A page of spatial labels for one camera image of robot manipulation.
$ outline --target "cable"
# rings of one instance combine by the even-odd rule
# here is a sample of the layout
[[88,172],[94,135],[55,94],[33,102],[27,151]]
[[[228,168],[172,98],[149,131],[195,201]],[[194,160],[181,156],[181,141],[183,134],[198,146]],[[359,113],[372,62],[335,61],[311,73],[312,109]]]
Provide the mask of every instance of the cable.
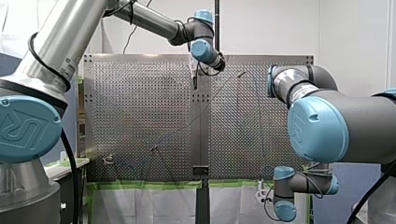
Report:
[[312,186],[315,187],[315,189],[318,190],[320,195],[317,194],[313,194],[315,197],[317,197],[318,199],[323,199],[323,191],[319,188],[319,186],[317,185],[317,183],[315,183],[314,180],[311,179],[311,177],[309,177],[308,175],[305,175],[301,172],[296,172],[296,174],[302,175],[306,180],[308,180],[309,183],[311,183]]
[[276,219],[276,218],[274,218],[274,217],[271,217],[270,214],[269,214],[268,211],[267,211],[267,201],[270,201],[270,200],[271,200],[271,199],[268,198],[268,197],[269,197],[269,195],[270,195],[270,192],[271,192],[273,189],[274,189],[274,187],[271,187],[270,190],[268,190],[267,194],[265,195],[264,211],[265,211],[265,214],[267,214],[267,216],[268,216],[271,220],[273,220],[273,221],[282,221],[282,220],[280,220],[280,219]]
[[[148,4],[146,5],[146,7],[149,7],[149,5],[151,4],[151,2],[152,2],[152,0],[149,0],[149,1],[148,1]],[[131,10],[131,13],[132,13],[132,16],[131,16],[131,21],[132,21],[132,17],[133,17],[133,15],[134,15],[134,11]],[[134,32],[136,32],[136,30],[137,30],[137,25],[134,27],[134,29],[132,30],[132,32],[129,34],[128,40],[126,41],[125,47],[124,47],[124,49],[123,49],[123,51],[122,51],[122,54],[125,54],[125,51],[126,51],[126,49],[128,48],[129,42],[131,41],[131,37],[132,37],[132,35],[134,34]]]
[[[187,30],[186,30],[186,25],[184,24],[183,21],[180,20],[175,20],[175,22],[178,22],[179,24],[181,24],[181,26],[183,27],[183,36],[186,40],[188,40],[188,35],[187,35]],[[187,41],[187,50],[190,52],[191,51],[191,42]]]
[[157,145],[160,144],[160,143],[163,141],[163,139],[164,139],[165,137],[169,137],[170,135],[172,135],[172,134],[174,134],[174,133],[177,133],[177,132],[179,132],[179,131],[181,131],[181,130],[183,130],[183,129],[185,129],[185,128],[188,128],[188,127],[189,127],[190,125],[192,125],[198,118],[200,118],[201,115],[205,113],[205,111],[206,111],[206,110],[209,108],[209,106],[212,104],[213,100],[218,96],[218,94],[219,94],[219,93],[221,92],[221,90],[224,88],[225,84],[227,84],[227,82],[229,82],[230,79],[231,79],[232,77],[233,77],[233,76],[230,76],[230,77],[222,84],[222,86],[219,88],[219,90],[218,90],[218,91],[215,93],[215,95],[213,95],[213,97],[210,99],[209,104],[206,105],[206,107],[201,111],[201,113],[200,113],[199,115],[197,115],[194,119],[192,119],[192,120],[191,120],[188,124],[186,124],[185,126],[182,126],[182,127],[178,128],[178,129],[174,130],[173,132],[170,132],[170,133],[168,133],[168,134],[163,135],[163,137],[160,138],[160,140],[157,142]]
[[218,71],[218,72],[215,73],[215,74],[208,74],[206,71],[204,71],[204,69],[202,68],[200,62],[198,62],[198,66],[199,66],[199,68],[201,69],[201,71],[204,73],[204,75],[207,76],[207,77],[215,77],[215,76],[217,76],[218,74],[221,73],[220,71]]
[[38,56],[38,54],[35,52],[35,37],[38,35],[38,32],[31,35],[29,38],[29,41],[27,42],[27,46],[29,48],[29,51],[32,53],[33,57],[35,57],[35,60],[40,63],[43,67],[47,68],[47,70],[49,70],[53,75],[55,75],[56,77],[60,78],[63,82],[64,85],[66,86],[66,91],[69,91],[71,88],[70,82],[69,80],[67,80],[67,78],[65,78],[64,76],[62,76],[58,71],[56,71],[54,68],[49,67],[46,63],[44,63],[40,56]]
[[396,160],[392,162],[388,170],[381,176],[381,178],[376,181],[376,183],[364,194],[359,203],[356,205],[355,209],[353,209],[352,213],[349,216],[346,224],[352,224],[356,218],[356,215],[359,213],[363,205],[367,202],[370,196],[381,187],[382,184],[394,173],[396,172]]
[[114,15],[114,14],[120,12],[121,10],[125,9],[126,7],[131,6],[134,2],[136,2],[136,1],[135,1],[135,0],[130,0],[129,3],[123,5],[122,7],[119,7],[119,8],[116,9],[116,10],[113,10],[113,11],[110,11],[110,12],[105,12],[104,17],[112,16],[112,15]]
[[64,129],[62,129],[62,134],[61,134],[61,139],[62,142],[64,143],[64,149],[66,150],[67,157],[69,158],[70,161],[70,168],[72,170],[72,178],[73,178],[73,196],[74,196],[74,201],[73,201],[73,224],[78,224],[78,216],[79,216],[79,185],[78,185],[78,170],[77,170],[77,165],[76,165],[76,160],[73,154],[73,150],[70,147],[69,141],[67,140],[66,133],[64,132]]

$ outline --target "white wall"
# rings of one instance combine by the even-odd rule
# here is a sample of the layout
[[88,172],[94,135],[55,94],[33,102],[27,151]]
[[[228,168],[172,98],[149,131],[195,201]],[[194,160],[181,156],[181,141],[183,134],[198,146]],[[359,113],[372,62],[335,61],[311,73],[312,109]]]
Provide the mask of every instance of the white wall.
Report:
[[387,87],[389,2],[321,0],[319,65],[353,96]]
[[[150,7],[169,18],[184,21],[197,9],[207,8],[214,11],[214,1],[153,0]],[[317,0],[221,1],[220,18],[221,51],[226,54],[318,56],[319,1]],[[104,52],[122,53],[128,34],[134,27],[117,18],[104,19],[104,27],[109,40],[109,43],[103,46]],[[126,52],[171,54],[187,53],[187,50],[186,46],[172,47],[162,37],[138,29]]]

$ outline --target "metal pole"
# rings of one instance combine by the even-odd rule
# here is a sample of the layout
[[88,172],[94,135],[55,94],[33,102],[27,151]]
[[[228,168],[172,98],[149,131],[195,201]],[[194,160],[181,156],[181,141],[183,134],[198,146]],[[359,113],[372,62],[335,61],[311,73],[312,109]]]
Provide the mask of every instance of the metal pole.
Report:
[[220,0],[215,0],[215,49],[220,52]]
[[[108,4],[108,0],[58,1],[34,42],[41,60],[70,80]],[[39,64],[30,52],[16,72],[3,79],[66,102],[63,81]]]
[[[125,6],[126,4],[130,4],[130,1],[120,0],[120,6]],[[179,29],[175,21],[138,2],[133,3],[132,8],[129,6],[125,7],[119,13],[116,13],[115,16],[128,22],[131,21],[131,16],[133,16],[133,24],[169,40],[176,37]]]

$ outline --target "perforated metal panel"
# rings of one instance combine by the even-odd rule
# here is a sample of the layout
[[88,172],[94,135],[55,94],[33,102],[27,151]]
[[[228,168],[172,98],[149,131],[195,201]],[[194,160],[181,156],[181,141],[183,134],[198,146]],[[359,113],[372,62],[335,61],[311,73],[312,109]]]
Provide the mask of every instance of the perforated metal panel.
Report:
[[[173,133],[190,120],[187,65],[182,56],[92,55],[87,60],[91,180],[191,179],[190,129]],[[114,164],[105,165],[102,158],[110,154]]]
[[304,161],[293,152],[287,135],[286,106],[266,97],[267,73],[271,64],[311,64],[312,60],[234,56],[226,75],[212,79],[212,94],[223,89],[211,106],[211,178],[259,178],[261,174],[270,178],[278,165],[302,168]]
[[[192,101],[189,56],[84,59],[90,181],[191,180],[192,165],[207,157],[211,178],[256,178],[265,165],[303,164],[290,148],[286,107],[266,98],[265,81],[269,64],[307,64],[310,57],[231,56],[218,77],[202,77],[212,82],[205,84],[212,87],[205,94],[212,103],[202,114],[209,126],[201,126],[209,135],[194,134],[205,122],[191,123],[199,113],[196,94]],[[202,148],[204,142],[208,148]],[[105,164],[110,154],[114,164]]]

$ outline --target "silver robot arm segment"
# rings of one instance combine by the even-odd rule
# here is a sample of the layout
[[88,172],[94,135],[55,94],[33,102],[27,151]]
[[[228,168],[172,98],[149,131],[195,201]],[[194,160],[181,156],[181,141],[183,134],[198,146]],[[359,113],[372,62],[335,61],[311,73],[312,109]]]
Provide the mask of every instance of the silver robot arm segment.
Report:
[[166,38],[173,46],[191,42],[191,56],[194,59],[217,71],[224,70],[223,55],[213,46],[213,16],[209,11],[198,10],[187,23],[181,23],[136,1],[120,0],[119,5],[127,7],[115,13],[116,17]]

